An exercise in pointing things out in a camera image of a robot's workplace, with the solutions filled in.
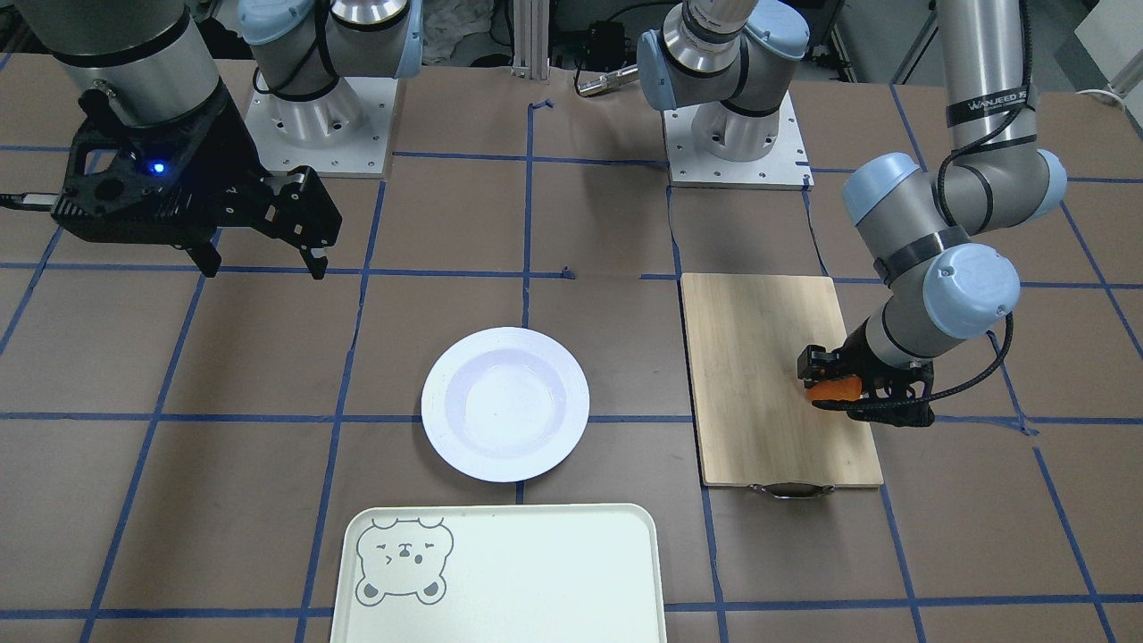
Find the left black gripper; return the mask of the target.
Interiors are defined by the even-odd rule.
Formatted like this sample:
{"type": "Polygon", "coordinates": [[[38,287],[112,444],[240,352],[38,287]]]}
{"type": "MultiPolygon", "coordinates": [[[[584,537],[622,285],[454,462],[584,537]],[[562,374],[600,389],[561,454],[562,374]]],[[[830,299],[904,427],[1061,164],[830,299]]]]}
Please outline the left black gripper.
{"type": "Polygon", "coordinates": [[[934,412],[922,397],[932,393],[932,363],[887,365],[864,340],[846,341],[839,349],[808,345],[797,357],[797,378],[804,387],[822,381],[840,381],[849,375],[860,376],[863,397],[860,400],[813,400],[812,405],[825,411],[845,412],[857,421],[877,421],[898,427],[930,427],[934,412]]]}

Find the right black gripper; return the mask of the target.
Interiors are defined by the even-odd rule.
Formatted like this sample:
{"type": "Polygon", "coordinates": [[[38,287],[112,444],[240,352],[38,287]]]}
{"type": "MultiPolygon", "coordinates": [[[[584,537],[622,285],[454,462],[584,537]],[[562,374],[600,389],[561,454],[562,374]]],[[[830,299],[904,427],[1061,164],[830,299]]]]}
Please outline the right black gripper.
{"type": "Polygon", "coordinates": [[[179,246],[205,278],[221,254],[213,233],[258,228],[298,249],[314,280],[330,267],[338,207],[314,168],[267,176],[231,94],[218,85],[187,114],[134,128],[107,94],[87,89],[51,217],[89,243],[179,246]]]}

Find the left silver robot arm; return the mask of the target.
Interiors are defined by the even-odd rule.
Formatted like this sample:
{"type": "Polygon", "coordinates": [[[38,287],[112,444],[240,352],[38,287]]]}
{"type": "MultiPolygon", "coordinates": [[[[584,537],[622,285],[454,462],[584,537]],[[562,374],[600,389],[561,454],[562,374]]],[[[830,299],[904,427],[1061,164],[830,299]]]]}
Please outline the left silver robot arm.
{"type": "MultiPolygon", "coordinates": [[[[934,171],[908,154],[870,160],[842,200],[890,290],[836,349],[812,345],[797,378],[812,405],[858,421],[930,426],[932,402],[983,381],[1012,349],[1013,262],[974,236],[1053,211],[1068,188],[1036,148],[1039,94],[1024,1],[940,1],[951,148],[934,171]]],[[[696,107],[697,148],[752,164],[780,138],[780,107],[808,25],[780,1],[682,1],[640,37],[636,62],[660,113],[696,107]]]]}

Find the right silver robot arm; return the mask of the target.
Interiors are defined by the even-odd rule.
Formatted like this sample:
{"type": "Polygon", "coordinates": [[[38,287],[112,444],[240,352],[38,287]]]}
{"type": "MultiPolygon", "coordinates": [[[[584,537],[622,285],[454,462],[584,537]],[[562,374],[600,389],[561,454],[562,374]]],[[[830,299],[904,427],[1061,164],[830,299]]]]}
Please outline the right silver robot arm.
{"type": "Polygon", "coordinates": [[[88,243],[171,246],[205,278],[221,228],[298,249],[325,278],[338,207],[322,172],[368,178],[387,162],[395,83],[423,61],[421,1],[240,1],[256,62],[242,114],[192,1],[18,1],[73,78],[83,122],[57,194],[5,194],[88,243]]]}

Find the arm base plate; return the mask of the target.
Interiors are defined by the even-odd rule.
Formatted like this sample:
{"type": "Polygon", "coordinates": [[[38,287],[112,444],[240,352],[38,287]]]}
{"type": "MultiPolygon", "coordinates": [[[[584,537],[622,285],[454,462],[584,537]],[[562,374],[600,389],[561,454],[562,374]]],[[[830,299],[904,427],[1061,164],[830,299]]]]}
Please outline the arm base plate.
{"type": "Polygon", "coordinates": [[[383,179],[400,81],[351,77],[301,103],[256,95],[245,124],[269,172],[309,166],[323,178],[383,179]]]}
{"type": "Polygon", "coordinates": [[[663,131],[676,188],[812,188],[812,163],[788,93],[776,113],[752,118],[710,103],[668,110],[663,131]]]}

